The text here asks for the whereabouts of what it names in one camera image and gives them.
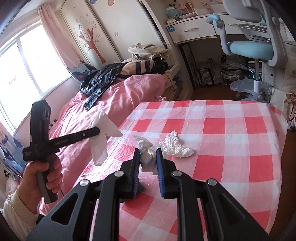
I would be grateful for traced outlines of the person's left hand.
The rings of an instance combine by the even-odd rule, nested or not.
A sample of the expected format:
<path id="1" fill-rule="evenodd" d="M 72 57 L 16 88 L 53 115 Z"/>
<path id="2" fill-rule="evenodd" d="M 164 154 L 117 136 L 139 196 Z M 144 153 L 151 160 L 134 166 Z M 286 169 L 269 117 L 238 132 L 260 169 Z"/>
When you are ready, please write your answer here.
<path id="1" fill-rule="evenodd" d="M 48 163 L 40 161 L 30 162 L 24 171 L 23 180 L 17 188 L 17 194 L 27 209 L 33 214 L 37 213 L 37 207 L 43 197 L 36 174 L 45 172 L 49 169 Z M 46 187 L 54 193 L 57 193 L 63 187 L 62 165 L 58 156 L 53 161 L 53 170 L 48 174 L 48 183 Z"/>

